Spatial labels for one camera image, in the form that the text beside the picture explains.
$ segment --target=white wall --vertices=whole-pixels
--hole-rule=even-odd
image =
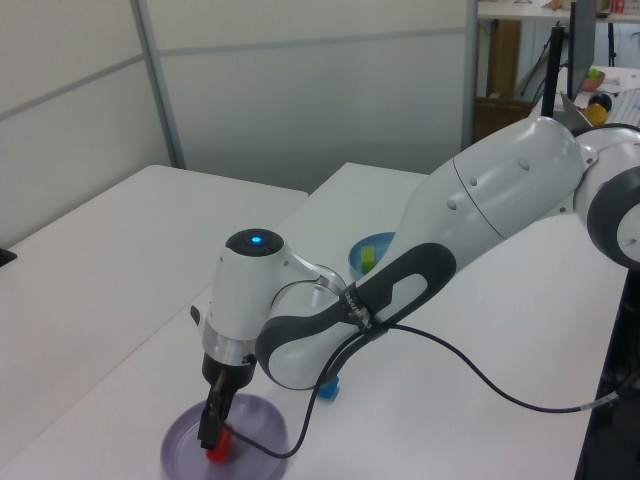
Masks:
[[[129,0],[0,5],[0,246],[169,157]]]
[[[348,161],[428,173],[460,151],[474,1],[142,6],[189,169],[311,192]]]

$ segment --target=purple plate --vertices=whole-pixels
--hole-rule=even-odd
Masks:
[[[284,461],[235,437],[224,462],[209,460],[197,438],[204,404],[194,405],[180,415],[164,437],[160,460],[170,480],[273,480],[282,476]],[[287,426],[282,414],[261,397],[237,394],[227,422],[237,432],[275,452],[284,452],[287,447]]]

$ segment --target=green block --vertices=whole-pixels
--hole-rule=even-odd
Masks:
[[[376,266],[376,250],[374,246],[362,247],[360,249],[360,266],[365,275]]]

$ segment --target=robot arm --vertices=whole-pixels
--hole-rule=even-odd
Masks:
[[[620,128],[575,139],[547,118],[507,127],[430,175],[411,195],[382,261],[346,288],[329,270],[295,256],[276,234],[268,233],[269,242],[279,247],[264,256],[228,243],[203,334],[203,373],[213,386],[203,421],[216,414],[226,418],[256,359],[278,384],[311,388],[335,348],[361,331],[334,362],[329,376],[335,375],[357,349],[483,253],[540,218],[571,212],[574,193],[576,213],[596,246],[639,268],[639,144],[639,133]],[[615,215],[608,215],[612,208]],[[245,243],[254,236],[248,232],[238,234],[249,238]],[[236,350],[241,354],[233,360],[222,354]],[[228,401],[216,403],[221,396]],[[206,446],[215,429],[207,432],[202,425],[199,438]]]

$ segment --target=black cable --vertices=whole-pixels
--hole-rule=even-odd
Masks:
[[[531,79],[533,78],[533,75],[536,73],[536,70],[540,66],[540,62],[542,62],[542,57],[544,56],[544,52],[547,51],[547,48],[549,48],[550,43],[551,43],[551,35],[549,35],[549,38],[547,39],[544,46],[542,47],[542,52],[540,53],[540,56],[538,57],[538,60],[536,61],[536,63],[533,65],[533,68],[531,69],[531,73],[529,74],[529,78],[527,79],[527,82],[524,84],[524,87],[522,87],[522,91],[520,92],[521,97],[524,97],[524,92],[529,86],[529,83],[531,83]]]
[[[486,383],[494,392],[496,392],[502,398],[504,398],[504,399],[510,401],[511,403],[514,403],[514,404],[516,404],[516,405],[518,405],[518,406],[520,406],[522,408],[526,408],[528,410],[533,410],[533,411],[541,412],[541,413],[554,413],[554,414],[558,414],[558,413],[574,413],[574,412],[581,412],[581,411],[585,411],[585,410],[591,410],[591,409],[596,408],[596,407],[601,407],[601,406],[604,406],[604,405],[608,405],[608,404],[614,402],[615,400],[617,400],[619,397],[623,397],[623,389],[631,387],[640,378],[640,370],[638,370],[635,373],[629,375],[625,379],[624,384],[619,389],[616,389],[614,392],[612,392],[612,393],[610,393],[608,395],[605,395],[604,397],[598,398],[598,399],[594,400],[593,402],[590,402],[590,403],[587,403],[587,404],[584,404],[584,405],[580,405],[580,406],[577,406],[577,407],[569,407],[569,408],[538,407],[536,405],[532,405],[532,404],[523,402],[521,400],[518,400],[517,398],[512,397],[508,393],[502,391],[491,380],[489,380],[489,378],[484,373],[482,373],[482,371],[478,367],[476,367],[476,365],[471,360],[469,360],[469,358],[464,353],[462,353],[460,350],[458,350],[456,347],[454,347],[450,343],[446,342],[445,340],[443,340],[443,339],[441,339],[439,337],[436,337],[435,335],[432,335],[430,333],[424,332],[422,330],[418,330],[417,328],[408,327],[406,325],[390,324],[390,325],[384,325],[384,327],[387,328],[388,330],[401,330],[401,331],[404,331],[404,332],[413,333],[415,335],[419,335],[421,337],[424,337],[424,338],[427,338],[429,340],[432,340],[432,341],[436,342],[439,345],[442,345],[446,349],[448,349],[451,352],[455,353],[462,361],[464,361],[469,366],[469,368],[471,368],[475,372],[476,375],[478,375],[482,379],[482,381],[484,381],[484,383]],[[315,404],[316,397],[318,396],[318,391],[320,390],[320,386],[322,385],[322,383],[324,381],[324,378],[327,375],[327,372],[331,368],[331,365],[336,360],[336,358],[338,358],[338,356],[340,355],[340,353],[342,353],[343,350],[345,350],[349,345],[351,345],[354,341],[358,340],[362,336],[363,335],[362,335],[361,332],[357,332],[357,333],[354,333],[353,335],[351,335],[347,340],[345,340],[344,342],[342,342],[340,344],[340,346],[333,352],[333,354],[331,354],[331,357],[329,358],[329,360],[327,360],[327,363],[324,365],[324,368],[322,369],[322,372],[320,372],[320,375],[318,376],[318,380],[316,381],[316,384],[313,387],[313,391],[311,392],[311,398],[309,399],[309,406],[307,407],[307,412],[306,412],[305,417],[304,417],[304,422],[302,424],[302,429],[300,431],[300,436],[298,437],[298,441],[295,444],[295,446],[291,450],[289,450],[288,452],[285,452],[285,453],[274,452],[274,451],[270,450],[269,448],[265,447],[264,445],[261,445],[260,443],[256,442],[255,440],[252,440],[249,437],[246,437],[246,436],[242,435],[241,433],[236,432],[231,427],[229,427],[224,421],[222,422],[222,425],[234,437],[239,438],[243,442],[248,443],[249,445],[257,448],[258,450],[266,453],[267,455],[269,455],[271,457],[279,458],[279,459],[285,459],[285,458],[292,457],[293,455],[295,455],[298,452],[298,450],[302,446],[302,442],[304,441],[304,438],[305,438],[305,436],[307,434],[307,430],[309,428],[309,422],[311,420],[311,413],[313,411],[313,406]]]
[[[224,421],[222,422],[222,425],[229,432],[231,432],[231,434],[234,437],[238,437],[243,442],[246,442],[249,445],[251,445],[253,447],[256,447],[258,450],[266,453],[267,455],[269,455],[271,457],[280,458],[280,459],[292,457],[300,449],[300,447],[302,446],[302,442],[304,441],[304,437],[307,435],[307,429],[309,428],[309,421],[311,420],[311,412],[313,411],[313,405],[314,405],[314,403],[316,401],[316,397],[318,396],[318,391],[320,390],[320,386],[322,385],[322,382],[324,381],[324,377],[326,376],[327,372],[329,371],[329,368],[331,368],[331,365],[333,364],[335,359],[338,357],[338,355],[340,355],[340,353],[345,348],[347,348],[352,342],[354,342],[355,340],[357,340],[360,337],[362,337],[362,333],[361,332],[357,332],[357,333],[354,333],[353,335],[351,335],[344,342],[342,342],[338,348],[335,349],[333,354],[331,354],[331,357],[329,358],[329,360],[327,360],[327,363],[325,363],[324,368],[322,369],[322,372],[320,372],[320,375],[318,376],[318,380],[316,381],[316,384],[313,387],[313,391],[311,392],[311,398],[309,399],[309,406],[307,407],[307,413],[304,416],[304,423],[302,424],[302,430],[300,431],[300,436],[298,437],[298,442],[288,452],[278,453],[278,452],[274,452],[272,450],[269,450],[267,447],[265,447],[264,445],[259,444],[255,440],[252,440],[249,437],[245,437],[241,433],[236,432],[233,428],[229,427]]]
[[[484,383],[486,383],[494,392],[496,392],[502,398],[505,398],[506,400],[509,400],[511,403],[515,403],[516,405],[519,405],[520,407],[523,407],[523,408],[526,408],[526,409],[529,409],[529,410],[534,410],[536,412],[542,412],[542,413],[574,413],[574,412],[581,412],[581,411],[584,411],[584,410],[591,410],[591,409],[593,409],[595,407],[608,405],[609,403],[611,403],[614,400],[616,400],[619,397],[619,394],[622,393],[622,392],[619,392],[619,391],[615,391],[615,392],[613,392],[613,393],[611,393],[609,395],[606,395],[604,397],[598,398],[598,399],[594,400],[593,402],[590,402],[590,403],[587,403],[587,404],[584,404],[584,405],[580,405],[578,407],[569,407],[569,408],[538,407],[536,405],[531,405],[529,403],[526,403],[526,402],[523,402],[521,400],[518,400],[517,398],[512,397],[508,393],[503,392],[502,390],[500,390],[496,385],[494,385],[494,383],[491,380],[489,380],[487,378],[487,376],[484,373],[482,373],[480,371],[480,369],[478,367],[475,366],[475,364],[471,360],[469,360],[469,358],[464,353],[462,353],[460,350],[458,350],[456,347],[454,347],[450,343],[442,340],[441,338],[436,337],[435,335],[432,335],[430,333],[424,332],[422,330],[418,330],[417,328],[407,327],[406,325],[390,325],[388,328],[389,328],[389,330],[402,330],[402,331],[405,331],[405,332],[414,333],[416,335],[420,335],[421,337],[428,338],[429,340],[433,340],[434,342],[438,343],[439,345],[442,345],[446,349],[448,349],[451,352],[455,353],[464,363],[466,363],[469,366],[469,368],[471,368],[471,370],[473,370],[475,372],[476,375],[478,375],[484,381]],[[629,385],[633,385],[633,383],[635,383],[635,381],[638,378],[640,378],[640,370],[635,372],[633,375],[630,376],[630,378],[627,379],[627,381],[625,382],[625,385],[623,385],[623,388],[626,388]]]

